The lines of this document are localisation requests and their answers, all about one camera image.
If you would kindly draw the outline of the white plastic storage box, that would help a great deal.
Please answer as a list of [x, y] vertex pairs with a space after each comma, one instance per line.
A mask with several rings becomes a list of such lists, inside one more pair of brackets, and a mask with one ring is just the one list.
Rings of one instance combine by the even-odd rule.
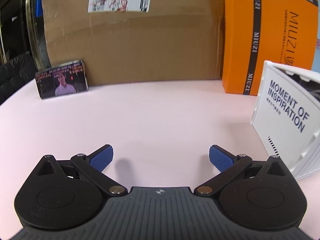
[[296, 180], [319, 171], [319, 73], [265, 61], [251, 125]]

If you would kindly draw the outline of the small photo card pack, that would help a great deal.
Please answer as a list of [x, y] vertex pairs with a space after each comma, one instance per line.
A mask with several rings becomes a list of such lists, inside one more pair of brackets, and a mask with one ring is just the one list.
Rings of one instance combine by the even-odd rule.
[[35, 74], [41, 99], [82, 93], [88, 90], [85, 64], [82, 60], [70, 61]]

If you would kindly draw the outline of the brown cardboard box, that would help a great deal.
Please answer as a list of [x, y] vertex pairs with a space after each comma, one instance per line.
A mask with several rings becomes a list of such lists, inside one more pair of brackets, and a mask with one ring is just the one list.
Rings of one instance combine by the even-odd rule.
[[52, 66], [85, 63], [90, 85], [215, 80], [224, 0], [42, 0]]

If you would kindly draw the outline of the orange MIUZI box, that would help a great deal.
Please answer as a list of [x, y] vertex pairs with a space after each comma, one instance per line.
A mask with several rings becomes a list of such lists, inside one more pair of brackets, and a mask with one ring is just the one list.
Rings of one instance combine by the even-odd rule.
[[257, 95], [264, 61], [311, 69], [318, 0], [225, 0], [222, 85]]

